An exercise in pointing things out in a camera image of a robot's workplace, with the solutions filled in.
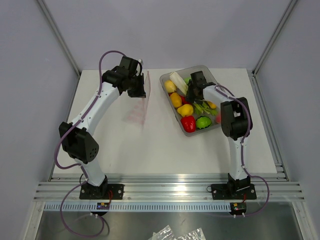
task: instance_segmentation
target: plastic tray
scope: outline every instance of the plastic tray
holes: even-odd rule
[[[184,79],[184,78],[189,78],[192,73],[195,73],[195,72],[198,72],[198,71],[202,71],[203,72],[203,75],[204,75],[204,77],[205,77],[207,82],[213,82],[215,84],[218,83],[216,81],[216,79],[214,78],[214,76],[211,74],[210,70],[206,66],[203,66],[203,65],[185,68],[185,69],[182,69],[182,70],[178,70],[176,72]],[[181,121],[180,121],[182,117],[177,112],[175,107],[173,106],[173,104],[172,104],[172,102],[170,100],[169,94],[167,93],[166,88],[165,88],[165,81],[170,80],[170,77],[169,77],[170,73],[171,72],[163,74],[160,77],[160,82],[161,82],[161,86],[163,88],[163,91],[164,91],[164,93],[166,95],[166,98],[168,99],[168,102],[169,102],[169,104],[170,104],[170,106],[172,108],[172,111],[173,111],[174,115],[175,115],[175,118],[176,118],[177,122],[179,123],[179,126],[180,126],[181,130],[183,131],[184,135],[190,137],[190,136],[193,136],[193,135],[197,135],[197,134],[200,134],[200,133],[204,133],[204,132],[210,131],[212,129],[219,128],[220,124],[216,123],[216,117],[215,116],[213,116],[211,114],[207,114],[207,113],[203,113],[201,115],[197,115],[197,114],[193,113],[192,116],[194,117],[194,119],[197,120],[197,118],[200,117],[200,116],[207,116],[207,117],[209,117],[211,119],[212,124],[211,124],[211,126],[209,126],[207,128],[204,128],[204,129],[196,129],[194,132],[186,132],[185,131],[185,129],[182,126]],[[177,90],[177,93],[180,94],[180,95],[183,95],[182,92],[179,89]]]

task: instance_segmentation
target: white table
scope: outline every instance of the white table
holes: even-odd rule
[[[97,159],[106,174],[209,174],[228,173],[230,152],[220,128],[187,137],[181,131],[163,92],[159,78],[176,69],[149,69],[151,93],[144,126],[128,123],[125,116],[134,99],[123,93],[97,126],[94,139],[99,144]],[[248,144],[246,166],[252,173],[276,173],[276,167],[259,114],[258,106],[244,68],[211,68],[216,80],[236,96],[246,97],[253,129]],[[71,121],[87,104],[99,84],[97,70],[82,72],[71,108]],[[61,165],[74,163],[62,149]],[[54,169],[54,175],[82,173],[79,167]]]

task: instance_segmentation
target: clear plastic wrapper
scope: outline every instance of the clear plastic wrapper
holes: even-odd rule
[[[171,227],[168,225],[148,240],[176,240],[176,238]]]
[[[201,228],[198,228],[186,235],[178,237],[176,240],[206,240]]]

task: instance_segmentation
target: yellow fruit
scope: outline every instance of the yellow fruit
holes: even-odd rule
[[[177,109],[178,114],[182,117],[191,116],[194,113],[194,108],[190,104],[185,104]]]
[[[212,109],[216,109],[217,108],[217,105],[215,105],[214,103],[212,103],[210,101],[207,101],[207,103],[209,104],[210,108],[212,108]]]
[[[170,94],[170,93],[174,93],[177,91],[177,87],[176,85],[171,81],[171,80],[167,80],[164,82],[164,87],[165,90]]]
[[[175,108],[182,106],[182,99],[178,93],[174,92],[170,95],[171,102]]]

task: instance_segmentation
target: white wall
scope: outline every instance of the white wall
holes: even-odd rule
[[[16,240],[77,78],[35,1],[1,0],[0,23],[0,239]]]
[[[108,50],[143,58],[148,68],[252,69],[289,0],[45,2],[81,69],[97,69]]]
[[[292,180],[301,183],[320,234],[320,1],[298,3],[258,73]]]

